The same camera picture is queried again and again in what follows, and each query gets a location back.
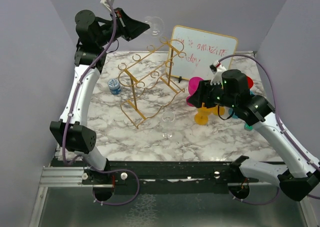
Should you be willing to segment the orange wine glass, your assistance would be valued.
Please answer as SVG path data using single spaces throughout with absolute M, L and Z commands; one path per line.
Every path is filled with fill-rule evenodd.
M 209 121 L 209 115 L 212 114 L 212 108 L 201 107 L 197 108 L 197 113 L 194 116 L 194 121 L 200 126 L 204 126 Z

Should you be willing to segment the pink wine glass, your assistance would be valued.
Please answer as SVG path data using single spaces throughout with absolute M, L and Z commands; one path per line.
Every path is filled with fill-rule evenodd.
M 189 98 L 196 92 L 200 81 L 203 81 L 204 79 L 198 76 L 192 77 L 188 82 L 188 93 L 189 96 L 186 98 L 186 103 L 190 107 L 194 107 L 191 103 L 189 103 Z

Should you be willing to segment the yellow wine glass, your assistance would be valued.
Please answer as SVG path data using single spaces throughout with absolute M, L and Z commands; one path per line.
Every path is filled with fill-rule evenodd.
M 215 116 L 218 116 L 218 115 L 223 116 L 225 114 L 225 108 L 220 105 L 208 108 L 208 110 Z

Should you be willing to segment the clear wine glass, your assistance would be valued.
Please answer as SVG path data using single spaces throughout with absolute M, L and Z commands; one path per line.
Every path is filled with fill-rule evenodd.
M 162 136 L 171 138 L 174 131 L 175 114 L 172 111 L 164 111 L 161 116 Z
M 144 22 L 149 25 L 149 29 L 144 32 L 145 35 L 153 38 L 159 38 L 165 31 L 163 20 L 157 16 L 146 16 Z

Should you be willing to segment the gold wire glass rack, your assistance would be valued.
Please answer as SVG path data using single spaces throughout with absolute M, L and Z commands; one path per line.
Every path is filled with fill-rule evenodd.
M 120 103 L 120 109 L 136 129 L 185 92 L 185 88 L 171 80 L 174 60 L 186 56 L 183 42 L 165 37 L 159 42 L 160 46 L 149 45 L 146 52 L 135 53 L 130 63 L 122 62 L 117 66 L 117 80 L 122 87 L 131 90 L 126 100 Z M 151 110 L 147 110 L 149 97 L 162 89 L 171 99 L 156 100 Z

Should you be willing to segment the blue wine glass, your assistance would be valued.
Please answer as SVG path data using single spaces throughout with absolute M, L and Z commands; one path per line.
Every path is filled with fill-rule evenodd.
M 233 118 L 233 119 L 238 119 L 239 117 L 234 113 L 234 114 L 232 115 L 232 118 Z

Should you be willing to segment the red wine glass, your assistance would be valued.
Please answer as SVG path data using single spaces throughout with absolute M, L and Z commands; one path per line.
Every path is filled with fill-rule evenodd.
M 251 89 L 254 85 L 254 81 L 249 76 L 247 76 L 246 78 L 247 78 L 248 88 Z

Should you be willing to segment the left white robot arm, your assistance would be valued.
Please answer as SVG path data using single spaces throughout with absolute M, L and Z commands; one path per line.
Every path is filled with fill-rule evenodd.
M 131 41 L 150 29 L 150 25 L 130 18 L 122 8 L 111 14 L 112 20 L 79 11 L 74 18 L 78 35 L 74 55 L 74 77 L 66 106 L 58 121 L 50 123 L 50 132 L 63 152 L 75 153 L 92 166 L 93 178 L 106 184 L 111 177 L 108 160 L 96 147 L 97 134 L 87 127 L 88 110 L 95 85 L 102 73 L 107 50 L 118 38 Z

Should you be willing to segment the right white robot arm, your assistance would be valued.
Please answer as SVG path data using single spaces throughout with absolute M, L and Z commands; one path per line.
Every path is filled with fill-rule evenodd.
M 273 165 L 241 156 L 232 163 L 230 178 L 236 183 L 246 178 L 267 182 L 279 187 L 291 200 L 301 201 L 320 183 L 319 159 L 277 122 L 276 110 L 266 98 L 250 93 L 244 73 L 231 69 L 221 77 L 222 85 L 200 81 L 188 103 L 196 108 L 231 108 L 239 119 L 267 140 L 284 162 Z

